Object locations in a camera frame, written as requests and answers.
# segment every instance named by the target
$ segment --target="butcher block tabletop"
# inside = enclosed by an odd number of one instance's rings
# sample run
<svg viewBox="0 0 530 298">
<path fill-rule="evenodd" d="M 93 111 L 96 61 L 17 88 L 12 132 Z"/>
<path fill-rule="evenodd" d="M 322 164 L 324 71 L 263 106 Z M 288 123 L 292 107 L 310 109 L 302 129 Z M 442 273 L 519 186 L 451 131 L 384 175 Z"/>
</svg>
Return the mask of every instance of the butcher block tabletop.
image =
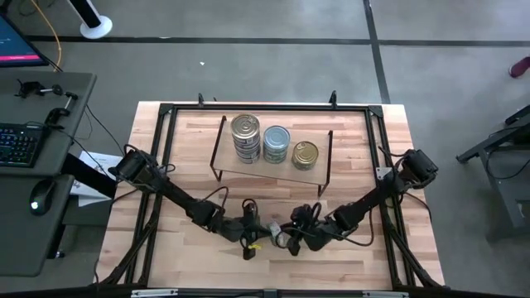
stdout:
<svg viewBox="0 0 530 298">
<path fill-rule="evenodd" d="M 160 104 L 138 104 L 130 144 L 146 152 L 151 150 Z M 272 220 L 284 224 L 290 222 L 292 210 L 302 204 L 321 202 L 322 216 L 341 204 L 360 199 L 375 186 L 364 115 L 356 112 L 251 112 L 258 116 L 262 131 L 272 125 L 312 134 L 325 135 L 329 130 L 333 131 L 330 184 L 320 199 L 317 185 L 301 182 L 233 172 L 224 172 L 222 180 L 218 182 L 210 168 L 210 158 L 221 118 L 226 116 L 231 119 L 239 113 L 179 110 L 171 148 L 170 163 L 176 168 L 169 177 L 188 194 L 202 199 L 220 186 L 229 187 L 225 216 L 242 216 L 242 201 L 255 199 L 262 224 Z M 383 105 L 383 113 L 391 151 L 403 153 L 413 148 L 405 108 L 398 104 Z M 168 119 L 166 117 L 162 129 L 159 162 L 166 141 Z M 374 125 L 374 130 L 379 140 L 377 125 Z M 382 155 L 379 155 L 379 160 L 383 160 Z M 116 196 L 132 189 L 132 186 L 120 183 Z M 425 200 L 423 191 L 412 190 L 411 193 Z M 141 196 L 140 192 L 136 192 L 113 205 L 97 266 L 100 279 L 104 279 L 118 265 L 131 246 Z M 223 196 L 223 191 L 220 191 L 210 199 L 220 204 Z M 150 199 L 146 221 L 151 214 L 153 198 Z M 427 210 L 407 195 L 401 208 L 410 249 L 431 277 L 443 284 Z M 302 241 L 302 249 L 296 257 L 291 256 L 286 249 L 274 247 L 269 238 L 263 238 L 258 241 L 261 249 L 257 250 L 256 257 L 245 261 L 239 243 L 231 243 L 195 226 L 183 209 L 164 198 L 148 285 L 180 288 L 390 290 L 392 285 L 378 208 L 373 210 L 373 230 L 375 239 L 369 247 L 333 240 L 319 252 L 312 252 Z M 349 237 L 361 243 L 370 240 L 368 214 L 358 230 Z M 401 253 L 395 245 L 394 250 L 399 276 L 405 281 Z M 141 271 L 144 252 L 145 244 L 139 253 L 135 280 Z"/>
</svg>

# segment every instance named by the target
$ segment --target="white base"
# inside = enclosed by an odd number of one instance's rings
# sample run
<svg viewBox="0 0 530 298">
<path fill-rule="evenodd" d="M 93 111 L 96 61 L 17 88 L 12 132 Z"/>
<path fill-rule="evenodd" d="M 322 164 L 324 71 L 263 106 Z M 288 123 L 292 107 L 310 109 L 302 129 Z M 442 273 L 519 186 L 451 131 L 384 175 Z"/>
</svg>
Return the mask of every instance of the white base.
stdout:
<svg viewBox="0 0 530 298">
<path fill-rule="evenodd" d="M 84 23 L 81 24 L 81 35 L 88 39 L 98 39 L 106 36 L 113 30 L 113 22 L 106 16 L 99 16 L 101 24 L 95 28 L 88 28 Z"/>
</svg>

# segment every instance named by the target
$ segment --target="keyboard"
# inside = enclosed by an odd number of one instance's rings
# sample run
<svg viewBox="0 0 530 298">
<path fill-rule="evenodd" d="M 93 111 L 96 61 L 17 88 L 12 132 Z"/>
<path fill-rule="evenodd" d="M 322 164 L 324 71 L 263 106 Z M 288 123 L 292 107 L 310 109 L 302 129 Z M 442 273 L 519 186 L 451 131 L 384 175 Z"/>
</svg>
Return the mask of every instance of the keyboard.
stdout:
<svg viewBox="0 0 530 298">
<path fill-rule="evenodd" d="M 39 125 L 0 123 L 0 166 L 33 167 L 44 131 Z"/>
</svg>

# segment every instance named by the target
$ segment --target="gray desk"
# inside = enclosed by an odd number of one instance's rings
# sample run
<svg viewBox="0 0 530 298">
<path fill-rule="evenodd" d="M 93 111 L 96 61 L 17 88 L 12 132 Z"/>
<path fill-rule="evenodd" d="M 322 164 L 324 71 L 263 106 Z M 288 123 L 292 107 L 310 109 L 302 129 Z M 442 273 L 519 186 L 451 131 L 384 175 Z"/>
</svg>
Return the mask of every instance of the gray desk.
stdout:
<svg viewBox="0 0 530 298">
<path fill-rule="evenodd" d="M 43 123 L 53 108 L 63 108 L 65 96 L 31 95 L 26 99 L 14 96 L 22 82 L 38 81 L 47 88 L 59 84 L 66 92 L 79 96 L 70 103 L 70 115 L 60 119 L 63 132 L 71 136 L 80 124 L 95 83 L 93 74 L 56 74 L 44 71 L 0 70 L 0 123 Z M 71 140 L 64 133 L 51 131 L 33 168 L 0 167 L 0 276 L 36 276 L 46 258 L 55 256 L 65 225 L 62 223 L 74 178 L 105 180 L 111 188 L 113 180 L 100 175 L 68 153 Z M 57 185 L 51 209 L 42 216 L 30 214 L 30 193 L 35 184 L 54 177 Z"/>
<path fill-rule="evenodd" d="M 79 99 L 70 103 L 70 115 L 58 122 L 64 126 L 64 132 L 75 135 L 83 117 L 84 107 L 89 101 L 96 77 L 94 74 L 52 73 L 43 71 L 0 70 L 0 123 L 27 123 L 36 121 L 43 123 L 53 108 L 63 108 L 68 99 L 65 96 L 46 94 L 29 96 L 21 99 L 13 96 L 22 82 L 38 81 L 50 88 L 59 84 L 64 91 L 79 95 Z M 35 166 L 28 170 L 22 168 L 0 167 L 0 175 L 57 175 L 70 149 L 71 140 L 63 133 L 52 132 L 46 139 Z"/>
<path fill-rule="evenodd" d="M 29 198 L 41 178 L 0 177 L 0 275 L 37 276 L 60 226 L 70 189 L 71 175 L 59 175 L 50 210 L 42 216 L 30 214 Z"/>
</svg>

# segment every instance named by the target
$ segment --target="computer mouse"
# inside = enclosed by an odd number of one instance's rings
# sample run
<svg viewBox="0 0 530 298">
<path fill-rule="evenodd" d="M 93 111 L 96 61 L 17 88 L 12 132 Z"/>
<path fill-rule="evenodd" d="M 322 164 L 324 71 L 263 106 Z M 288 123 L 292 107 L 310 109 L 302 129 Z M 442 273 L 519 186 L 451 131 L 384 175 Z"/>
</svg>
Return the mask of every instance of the computer mouse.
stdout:
<svg viewBox="0 0 530 298">
<path fill-rule="evenodd" d="M 30 195 L 30 212 L 41 216 L 46 214 L 51 207 L 55 181 L 52 179 L 41 180 L 33 187 Z"/>
</svg>

